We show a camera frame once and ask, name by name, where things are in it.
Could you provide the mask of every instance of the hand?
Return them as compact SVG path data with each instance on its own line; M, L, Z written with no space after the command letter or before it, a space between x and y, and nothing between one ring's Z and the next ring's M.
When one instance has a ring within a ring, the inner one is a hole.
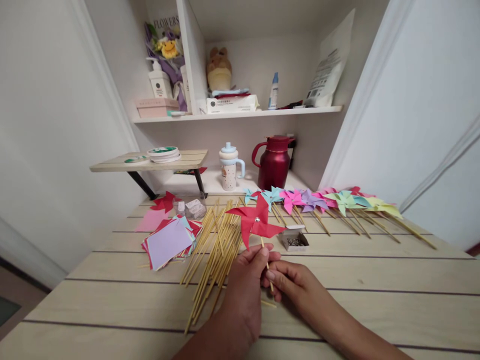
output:
M262 323L262 307L260 303L262 272L268 261L280 260L279 252L270 252L273 244L266 243L250 247L233 261L228 274L225 299L219 313L240 322L247 329L249 342L252 344L260 336Z
M262 279L264 287L273 283L276 302L285 294L303 319L322 337L339 335L351 316L329 294L308 267L288 261L270 263Z

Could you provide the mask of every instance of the black metal bracket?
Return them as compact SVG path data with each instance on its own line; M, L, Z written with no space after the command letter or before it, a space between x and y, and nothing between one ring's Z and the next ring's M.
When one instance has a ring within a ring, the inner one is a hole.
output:
M198 184L198 189L200 190L200 198L206 199L208 194L205 193L204 183L202 182L202 176L200 175L200 170L193 169L193 173L195 174L196 183Z
M159 197L158 194L154 193L150 186L145 182L145 180L140 176L136 171L128 171L128 175L131 176L133 180L141 187L141 189L148 195L150 200L155 200Z

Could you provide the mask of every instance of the thermos handle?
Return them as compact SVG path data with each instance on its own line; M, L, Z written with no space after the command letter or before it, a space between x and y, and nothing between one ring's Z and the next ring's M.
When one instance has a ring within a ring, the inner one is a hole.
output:
M257 153L259 152L260 147L266 146L268 142L261 142L255 148L253 149L253 152L251 153L251 161L254 165L258 166L260 168L260 165L255 162L255 157L257 156Z
M241 165L241 175L238 175L237 178L243 179L245 177L245 161L237 159L236 162Z

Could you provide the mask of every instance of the stack of colored paper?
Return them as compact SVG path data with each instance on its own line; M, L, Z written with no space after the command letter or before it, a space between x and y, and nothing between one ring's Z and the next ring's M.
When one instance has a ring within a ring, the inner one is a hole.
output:
M148 254L150 269L157 271L171 259L190 256L201 230L200 221L190 221L186 217L175 216L163 220L141 244Z

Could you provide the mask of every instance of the pink box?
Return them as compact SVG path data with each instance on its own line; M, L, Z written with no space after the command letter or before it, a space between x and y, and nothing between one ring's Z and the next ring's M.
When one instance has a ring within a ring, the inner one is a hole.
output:
M154 99L143 99L135 101L136 108L140 117L143 118L160 118L168 116L167 111L178 111L179 102L173 99L158 97Z

